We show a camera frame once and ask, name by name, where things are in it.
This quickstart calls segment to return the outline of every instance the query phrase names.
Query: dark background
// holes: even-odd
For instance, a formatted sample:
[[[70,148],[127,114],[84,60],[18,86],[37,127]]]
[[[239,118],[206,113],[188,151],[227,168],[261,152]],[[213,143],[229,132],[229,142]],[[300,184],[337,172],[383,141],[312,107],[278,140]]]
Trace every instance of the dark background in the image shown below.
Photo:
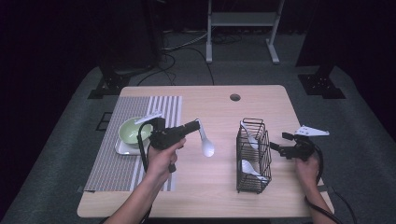
[[[214,8],[274,10],[277,1],[223,3],[215,1]],[[0,0],[0,218],[75,89],[98,66],[87,37],[95,27],[87,19],[85,6],[100,4],[112,1]],[[206,1],[169,0],[157,7],[156,16],[162,29],[181,31],[205,29],[206,12]],[[308,31],[297,65],[335,60],[354,79],[393,138],[395,15],[395,4],[385,0],[287,0],[278,30],[282,35]]]

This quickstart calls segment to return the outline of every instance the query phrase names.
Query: striped placemat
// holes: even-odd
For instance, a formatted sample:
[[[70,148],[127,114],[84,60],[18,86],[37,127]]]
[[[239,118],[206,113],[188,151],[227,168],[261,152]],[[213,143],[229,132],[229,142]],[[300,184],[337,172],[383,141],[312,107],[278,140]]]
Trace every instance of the striped placemat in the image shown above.
[[[134,190],[144,176],[143,163],[140,156],[126,156],[116,152],[119,127],[127,119],[144,117],[155,110],[163,112],[166,127],[179,126],[181,102],[181,96],[120,97],[84,190]],[[176,173],[171,174],[162,190],[175,190]]]

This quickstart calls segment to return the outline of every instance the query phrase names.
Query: gray carpet floor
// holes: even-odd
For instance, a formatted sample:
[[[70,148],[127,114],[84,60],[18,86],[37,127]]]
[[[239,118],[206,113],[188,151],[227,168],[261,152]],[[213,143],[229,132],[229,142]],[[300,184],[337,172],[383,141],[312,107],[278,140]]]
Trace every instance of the gray carpet floor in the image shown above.
[[[164,43],[172,47],[196,36],[168,34]],[[167,69],[167,74],[161,72],[139,83],[158,71],[153,69],[132,77],[130,86],[138,83],[142,86],[212,85],[211,76],[215,85],[284,86],[300,123],[330,132],[330,136],[312,138],[324,154],[322,178],[325,184],[346,198],[358,223],[396,223],[396,144],[361,98],[353,80],[335,68],[331,73],[332,82],[346,99],[306,95],[297,76],[314,73],[318,68],[295,67],[304,35],[276,37],[279,65],[271,63],[264,45],[267,36],[227,36],[226,41],[238,41],[213,46],[210,72],[203,55],[193,50],[198,49],[205,55],[202,41],[188,46],[193,49],[169,52],[175,64]],[[172,57],[163,56],[161,68],[169,67]],[[101,77],[96,67],[81,82],[2,223],[99,223],[101,218],[78,217],[77,208],[81,188],[88,179],[105,134],[96,131],[96,126],[105,112],[113,111],[118,99],[116,95],[88,99]],[[352,223],[345,204],[333,193],[331,199],[335,214],[344,223]],[[274,218],[271,223],[301,224],[309,220]],[[227,223],[224,220],[173,222]],[[247,222],[265,223],[265,220],[248,219]],[[162,220],[162,223],[169,223],[169,220]]]

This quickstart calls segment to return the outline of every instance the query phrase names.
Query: table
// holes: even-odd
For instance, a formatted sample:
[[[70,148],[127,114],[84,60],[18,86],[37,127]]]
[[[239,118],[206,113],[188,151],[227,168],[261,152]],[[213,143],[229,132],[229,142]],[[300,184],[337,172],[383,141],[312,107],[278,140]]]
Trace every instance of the table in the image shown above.
[[[232,94],[240,96],[231,100]],[[281,133],[301,125],[282,86],[162,86],[126,87],[120,96],[182,96],[181,123],[200,119],[215,145],[213,157],[201,152],[198,132],[187,136],[178,151],[175,191],[160,191],[151,217],[308,217],[304,195],[294,173],[294,161],[271,150],[272,181],[261,194],[236,190],[236,135],[243,118],[263,119],[269,139],[293,143]],[[127,199],[129,191],[85,191],[78,206],[81,217],[107,217]],[[327,192],[322,192],[333,210]]]
[[[206,62],[212,63],[212,27],[214,26],[270,26],[271,37],[265,39],[273,64],[279,64],[274,40],[277,26],[280,22],[285,0],[279,0],[276,12],[213,12],[212,0],[208,0],[207,11],[207,38],[206,38]]]

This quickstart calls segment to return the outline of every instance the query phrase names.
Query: forearm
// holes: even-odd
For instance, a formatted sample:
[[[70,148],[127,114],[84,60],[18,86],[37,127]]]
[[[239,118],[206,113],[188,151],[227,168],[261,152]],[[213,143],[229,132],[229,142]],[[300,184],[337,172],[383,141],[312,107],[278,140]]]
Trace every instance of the forearm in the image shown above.
[[[163,184],[146,176],[125,203],[105,222],[139,223],[150,209]]]
[[[312,204],[322,208],[323,210],[329,212],[330,214],[332,214],[332,211],[330,210],[329,206],[324,201],[323,197],[321,196],[321,194],[318,191],[318,188],[316,186],[305,187],[304,193],[305,193],[306,199],[310,203],[312,203]],[[334,224],[334,222],[331,219],[329,219],[328,217],[326,217],[319,211],[315,210],[314,208],[309,207],[309,210],[310,210],[311,217],[312,217],[314,224],[319,224],[319,223],[320,224],[328,224],[328,223]]]

